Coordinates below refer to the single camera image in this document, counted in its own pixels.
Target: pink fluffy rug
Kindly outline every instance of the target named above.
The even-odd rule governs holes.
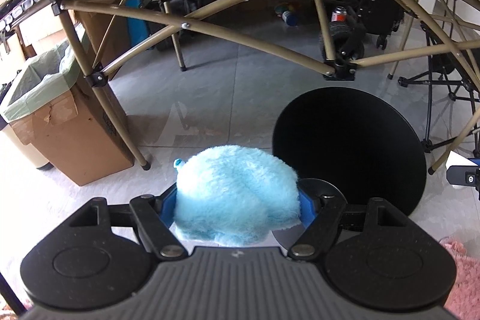
[[[445,308],[461,320],[480,320],[480,259],[467,256],[467,250],[456,238],[440,240],[455,259],[457,279]]]

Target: tile grout line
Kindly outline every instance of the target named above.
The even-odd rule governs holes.
[[[240,44],[237,46],[237,56],[235,57],[235,71],[233,72],[233,88],[232,88],[232,102],[230,104],[230,118],[229,118],[229,133],[226,138],[226,143],[230,143],[230,131],[232,127],[232,114],[233,114],[233,97],[235,96],[235,80],[237,79],[237,65],[239,60],[239,53],[240,53]]]

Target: silver screw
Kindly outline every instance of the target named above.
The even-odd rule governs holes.
[[[292,253],[295,256],[306,257],[313,255],[315,253],[315,248],[310,244],[297,244],[296,246],[292,247]]]
[[[160,254],[165,258],[177,258],[183,255],[183,248],[175,244],[172,244],[170,246],[163,247],[162,250],[160,251]]]

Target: fluffy blue fur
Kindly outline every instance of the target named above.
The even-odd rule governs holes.
[[[226,145],[178,169],[175,223],[185,240],[249,246],[299,223],[296,172],[255,148]]]

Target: red and white can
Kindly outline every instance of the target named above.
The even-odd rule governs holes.
[[[347,9],[343,6],[337,6],[332,13],[332,22],[333,21],[345,21],[347,18]]]

